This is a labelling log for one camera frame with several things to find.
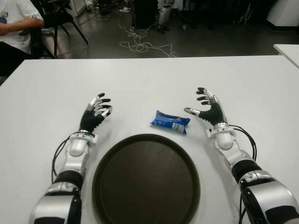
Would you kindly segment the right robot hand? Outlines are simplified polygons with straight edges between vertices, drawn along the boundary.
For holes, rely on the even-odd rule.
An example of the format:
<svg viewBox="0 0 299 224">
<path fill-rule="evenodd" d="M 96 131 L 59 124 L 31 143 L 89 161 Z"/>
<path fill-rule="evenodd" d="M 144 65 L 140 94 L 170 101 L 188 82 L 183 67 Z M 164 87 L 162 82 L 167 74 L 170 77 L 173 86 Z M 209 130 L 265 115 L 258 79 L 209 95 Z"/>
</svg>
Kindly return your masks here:
<svg viewBox="0 0 299 224">
<path fill-rule="evenodd" d="M 219 123 L 228 123 L 221 103 L 214 93 L 204 87 L 198 87 L 196 93 L 201 95 L 201 97 L 198 97 L 197 100 L 201 101 L 202 105 L 209 105 L 210 109 L 206 111 L 200 111 L 186 107 L 184 109 L 186 113 L 199 117 L 209 122 L 213 126 Z"/>
</svg>

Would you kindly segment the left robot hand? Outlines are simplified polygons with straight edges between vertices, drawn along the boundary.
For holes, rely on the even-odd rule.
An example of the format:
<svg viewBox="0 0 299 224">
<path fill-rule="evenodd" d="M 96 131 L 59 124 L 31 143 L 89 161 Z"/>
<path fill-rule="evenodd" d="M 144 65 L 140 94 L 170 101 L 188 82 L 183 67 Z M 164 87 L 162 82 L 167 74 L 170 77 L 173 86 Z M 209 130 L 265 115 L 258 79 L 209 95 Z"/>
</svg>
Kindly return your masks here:
<svg viewBox="0 0 299 224">
<path fill-rule="evenodd" d="M 96 95 L 87 105 L 81 117 L 79 131 L 92 134 L 94 129 L 112 113 L 113 107 L 108 105 L 111 99 L 104 96 L 105 93 Z"/>
</svg>

